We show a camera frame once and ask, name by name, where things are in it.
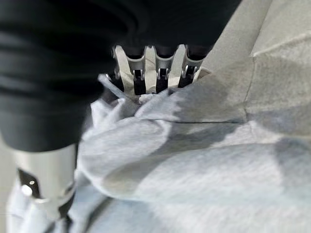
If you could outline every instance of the black sleeve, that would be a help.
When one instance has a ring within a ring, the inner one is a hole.
[[[78,142],[115,44],[209,46],[241,0],[1,0],[0,129],[26,151]]]

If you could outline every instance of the gray cloth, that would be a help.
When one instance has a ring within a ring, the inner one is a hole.
[[[295,2],[271,10],[308,14]],[[311,232],[310,24],[270,45],[269,19],[253,57],[183,89],[137,98],[101,77],[70,220],[49,222],[15,187],[9,232]]]

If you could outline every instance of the machine part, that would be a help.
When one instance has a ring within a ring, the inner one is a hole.
[[[124,85],[123,85],[121,74],[120,74],[120,67],[119,67],[115,47],[112,48],[112,56],[116,60],[116,67],[115,67],[113,73],[108,73],[108,74],[106,74],[106,76],[113,83],[114,86],[116,86],[121,91],[124,91]]]
[[[169,74],[178,47],[155,46],[156,92],[168,88]]]
[[[195,73],[200,69],[200,66],[207,54],[212,50],[211,47],[201,46],[186,46],[182,71],[179,79],[178,87],[182,88],[192,83]]]
[[[45,152],[11,151],[22,193],[51,220],[65,217],[75,192],[76,145]]]
[[[133,75],[135,95],[146,94],[145,47],[143,48],[123,47],[123,50],[125,51],[127,62],[130,67],[131,74]]]

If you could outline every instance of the silver metal part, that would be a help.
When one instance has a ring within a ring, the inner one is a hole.
[[[169,74],[170,74],[170,71],[172,69],[174,56],[175,56],[175,54],[169,58],[162,58],[162,57],[159,57],[157,55],[157,53],[155,53],[155,69],[156,69],[156,78],[157,79],[159,79],[159,80],[161,79],[160,78],[160,70],[161,69],[166,69],[165,80],[169,79]]]
[[[45,151],[26,152],[12,149],[16,165],[27,175],[33,177],[28,183],[21,179],[21,190],[33,202],[46,211],[52,220],[61,217],[59,207],[66,204],[74,195],[74,171],[76,167],[76,146]],[[33,188],[37,185],[38,193]]]
[[[194,67],[194,72],[191,75],[191,79],[193,79],[195,76],[195,73],[199,70],[203,61],[204,61],[204,59],[199,60],[199,61],[195,61],[195,60],[190,59],[187,55],[187,52],[186,52],[185,56],[184,56],[183,64],[182,64],[182,71],[181,71],[180,77],[185,78],[187,70],[189,69],[189,67]]]
[[[115,67],[115,79],[118,80],[121,78],[121,74],[120,74],[120,67],[119,67],[119,62],[118,62],[118,58],[117,58],[117,53],[116,53],[116,47],[112,48],[113,51],[113,58],[116,60],[116,67]]]
[[[135,71],[140,71],[140,79],[145,80],[145,66],[146,66],[146,53],[144,52],[143,56],[139,59],[127,58],[128,65],[130,67],[131,74],[134,75],[134,81],[136,81]]]

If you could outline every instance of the gray fabric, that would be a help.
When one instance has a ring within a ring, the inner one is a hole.
[[[101,77],[110,91],[91,107],[71,220],[49,222],[15,188],[9,232],[311,232],[311,34],[301,25],[183,89],[138,98]]]

